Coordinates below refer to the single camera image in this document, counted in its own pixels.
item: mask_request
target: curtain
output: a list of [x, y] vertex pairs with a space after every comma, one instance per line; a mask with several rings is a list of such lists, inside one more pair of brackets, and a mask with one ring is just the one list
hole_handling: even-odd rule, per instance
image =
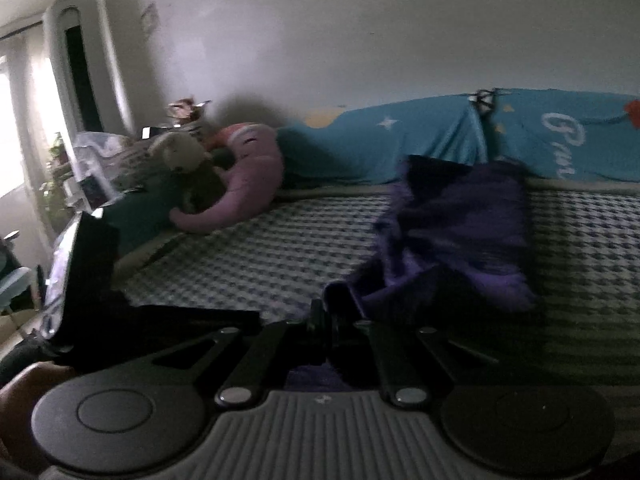
[[43, 27], [37, 25], [0, 41], [0, 53], [6, 57], [24, 185], [37, 212], [40, 241], [50, 252], [60, 228], [52, 224], [43, 185], [52, 179], [49, 149], [57, 134], [65, 131], [65, 122]]

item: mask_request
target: teddy bear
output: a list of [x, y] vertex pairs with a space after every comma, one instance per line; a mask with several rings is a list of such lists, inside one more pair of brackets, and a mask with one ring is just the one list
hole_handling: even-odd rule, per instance
[[149, 154], [161, 155], [182, 189], [182, 210], [202, 213], [226, 193], [226, 185], [211, 156], [189, 132], [167, 132], [149, 146]]
[[228, 171], [216, 168], [226, 184], [225, 195], [196, 214], [172, 209], [169, 218], [179, 229], [208, 234], [260, 214], [273, 201], [284, 176], [276, 131], [265, 124], [233, 124], [206, 140], [203, 149], [208, 152], [223, 146], [236, 158]]

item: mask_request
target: gray plastic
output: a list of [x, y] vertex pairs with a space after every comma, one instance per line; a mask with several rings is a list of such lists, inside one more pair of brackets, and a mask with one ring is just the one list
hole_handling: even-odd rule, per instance
[[[46, 480], [74, 477], [50, 468]], [[422, 412], [378, 392], [271, 392], [224, 413], [189, 456], [148, 480], [501, 480], [457, 453]]]

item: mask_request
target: purple garment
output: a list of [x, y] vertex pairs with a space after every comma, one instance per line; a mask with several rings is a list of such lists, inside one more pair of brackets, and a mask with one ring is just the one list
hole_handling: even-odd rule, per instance
[[415, 324], [454, 274], [505, 312], [534, 306], [522, 264], [527, 256], [523, 170], [509, 162], [465, 166], [412, 155], [392, 203], [375, 223], [376, 255], [325, 289], [347, 287], [359, 314]]

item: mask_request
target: bed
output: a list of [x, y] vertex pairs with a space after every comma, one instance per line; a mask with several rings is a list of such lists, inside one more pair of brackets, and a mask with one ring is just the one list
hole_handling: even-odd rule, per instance
[[[290, 192], [294, 202], [249, 222], [207, 237], [173, 235], [124, 291], [134, 304], [254, 309], [265, 322], [305, 317], [328, 282], [372, 253], [385, 190]], [[615, 411], [607, 455], [615, 460], [640, 449], [640, 192], [636, 184], [532, 180], [529, 195], [540, 307], [458, 330], [596, 386]]]

